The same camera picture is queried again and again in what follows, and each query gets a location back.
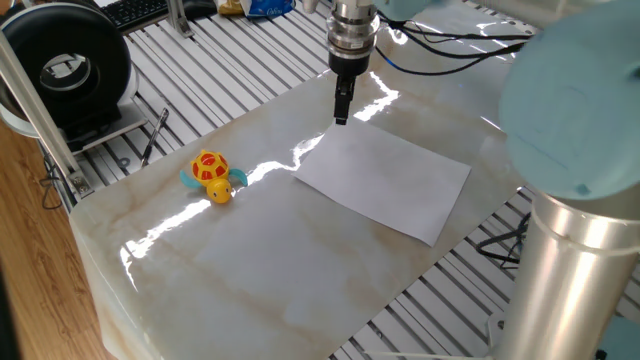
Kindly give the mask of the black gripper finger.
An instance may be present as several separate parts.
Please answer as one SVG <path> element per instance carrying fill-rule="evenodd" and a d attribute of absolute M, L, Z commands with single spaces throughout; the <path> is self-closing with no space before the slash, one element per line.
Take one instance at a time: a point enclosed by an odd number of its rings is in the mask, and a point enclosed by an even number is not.
<path fill-rule="evenodd" d="M 344 110 L 344 121 L 347 121 L 349 116 L 349 108 L 351 102 L 353 100 L 354 89 L 355 89 L 355 77 L 349 77 L 345 80 L 345 89 L 344 89 L 344 98 L 345 98 L 345 110 Z"/>
<path fill-rule="evenodd" d="M 347 121 L 347 81 L 338 76 L 336 79 L 334 118 L 337 125 L 345 125 Z"/>

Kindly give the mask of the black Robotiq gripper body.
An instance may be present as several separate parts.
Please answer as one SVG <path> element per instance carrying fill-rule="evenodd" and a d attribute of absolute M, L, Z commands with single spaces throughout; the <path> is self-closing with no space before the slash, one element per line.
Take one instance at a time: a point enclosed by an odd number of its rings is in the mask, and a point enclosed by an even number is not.
<path fill-rule="evenodd" d="M 369 67 L 372 49 L 364 51 L 346 51 L 334 46 L 329 47 L 329 67 L 341 77 L 357 77 Z"/>

